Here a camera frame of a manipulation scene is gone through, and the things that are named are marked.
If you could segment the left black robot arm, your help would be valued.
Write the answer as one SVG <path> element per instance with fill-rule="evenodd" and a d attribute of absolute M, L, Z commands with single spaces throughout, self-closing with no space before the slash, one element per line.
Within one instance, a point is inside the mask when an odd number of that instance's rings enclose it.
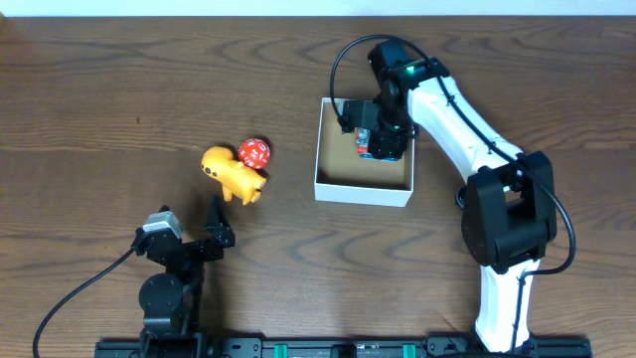
<path fill-rule="evenodd" d="M 135 231 L 131 248 L 136 255 L 164 268 L 150 276 L 139 291 L 145 335 L 185 335 L 197 327 L 205 264 L 222 259 L 224 250 L 236 243 L 217 196 L 208 209 L 204 229 L 203 239 L 185 243 L 184 226 L 163 206 Z"/>

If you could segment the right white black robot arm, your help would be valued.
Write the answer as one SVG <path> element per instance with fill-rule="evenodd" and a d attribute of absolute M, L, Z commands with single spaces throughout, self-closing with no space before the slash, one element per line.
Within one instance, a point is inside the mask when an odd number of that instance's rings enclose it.
<path fill-rule="evenodd" d="M 339 123 L 367 131 L 367 153 L 378 160 L 401 158 L 420 130 L 443 149 L 464 181 L 455 195 L 461 235 L 480 267 L 480 348 L 521 353 L 530 338 L 531 282 L 543 274 L 540 260 L 562 210 L 553 166 L 542 152 L 527 154 L 494 130 L 437 58 L 412 58 L 416 46 L 395 36 L 375 39 L 368 61 L 381 91 L 344 104 Z"/>

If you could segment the red and grey toy truck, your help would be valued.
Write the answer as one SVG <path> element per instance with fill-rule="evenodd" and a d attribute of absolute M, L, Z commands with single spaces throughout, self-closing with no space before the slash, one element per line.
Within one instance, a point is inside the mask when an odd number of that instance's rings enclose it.
<path fill-rule="evenodd" d="M 395 152 L 394 136 L 386 131 L 357 128 L 355 144 L 361 158 L 388 162 L 400 160 Z"/>

